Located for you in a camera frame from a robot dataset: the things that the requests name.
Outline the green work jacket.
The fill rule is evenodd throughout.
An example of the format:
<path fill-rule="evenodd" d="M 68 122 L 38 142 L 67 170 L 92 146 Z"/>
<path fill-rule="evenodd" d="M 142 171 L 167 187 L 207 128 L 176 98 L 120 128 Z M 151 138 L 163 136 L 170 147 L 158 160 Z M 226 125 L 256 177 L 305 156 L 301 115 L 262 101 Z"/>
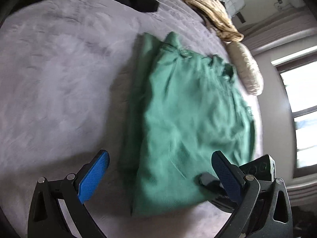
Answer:
<path fill-rule="evenodd" d="M 215 151 L 236 165 L 252 159 L 255 123 L 236 77 L 233 65 L 184 48 L 176 33 L 143 35 L 119 160 L 133 216 L 213 199 L 198 177 L 214 173 Z"/>

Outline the cream pleated pillow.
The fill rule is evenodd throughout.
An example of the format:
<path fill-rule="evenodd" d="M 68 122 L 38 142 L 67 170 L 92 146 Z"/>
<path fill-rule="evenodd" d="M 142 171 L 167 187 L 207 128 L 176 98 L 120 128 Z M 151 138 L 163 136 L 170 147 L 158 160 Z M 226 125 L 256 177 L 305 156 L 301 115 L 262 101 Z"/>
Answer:
<path fill-rule="evenodd" d="M 246 91 L 253 96 L 261 95 L 264 79 L 249 49 L 241 42 L 230 42 L 226 49 Z"/>

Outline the window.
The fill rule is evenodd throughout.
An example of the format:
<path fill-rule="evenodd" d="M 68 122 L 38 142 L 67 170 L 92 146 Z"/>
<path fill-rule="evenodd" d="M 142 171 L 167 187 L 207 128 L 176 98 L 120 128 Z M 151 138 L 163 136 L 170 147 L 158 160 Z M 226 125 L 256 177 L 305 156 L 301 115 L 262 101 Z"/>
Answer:
<path fill-rule="evenodd" d="M 299 52 L 271 62 L 291 110 L 295 138 L 294 178 L 316 173 L 316 52 Z"/>

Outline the lavender embossed bedspread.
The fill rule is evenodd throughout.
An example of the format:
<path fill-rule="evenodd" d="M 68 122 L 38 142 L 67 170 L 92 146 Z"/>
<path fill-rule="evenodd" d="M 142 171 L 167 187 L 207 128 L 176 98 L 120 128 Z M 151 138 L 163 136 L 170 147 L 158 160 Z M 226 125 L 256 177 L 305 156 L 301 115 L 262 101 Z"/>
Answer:
<path fill-rule="evenodd" d="M 214 237 L 229 215 L 209 202 L 130 215 L 117 170 L 144 33 L 229 61 L 225 44 L 182 0 L 139 12 L 114 0 L 45 0 L 1 27 L 1 209 L 20 237 L 39 178 L 77 172 L 100 149 L 110 167 L 86 207 L 108 237 Z"/>

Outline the beige striped cloth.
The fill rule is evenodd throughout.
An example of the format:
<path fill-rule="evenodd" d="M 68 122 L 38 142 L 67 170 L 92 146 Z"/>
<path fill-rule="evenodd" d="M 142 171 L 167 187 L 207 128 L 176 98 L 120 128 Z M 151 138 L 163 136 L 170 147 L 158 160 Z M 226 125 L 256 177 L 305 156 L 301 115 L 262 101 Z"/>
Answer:
<path fill-rule="evenodd" d="M 183 0 L 204 19 L 206 27 L 213 29 L 225 42 L 240 42 L 244 35 L 232 23 L 224 5 L 219 0 Z"/>

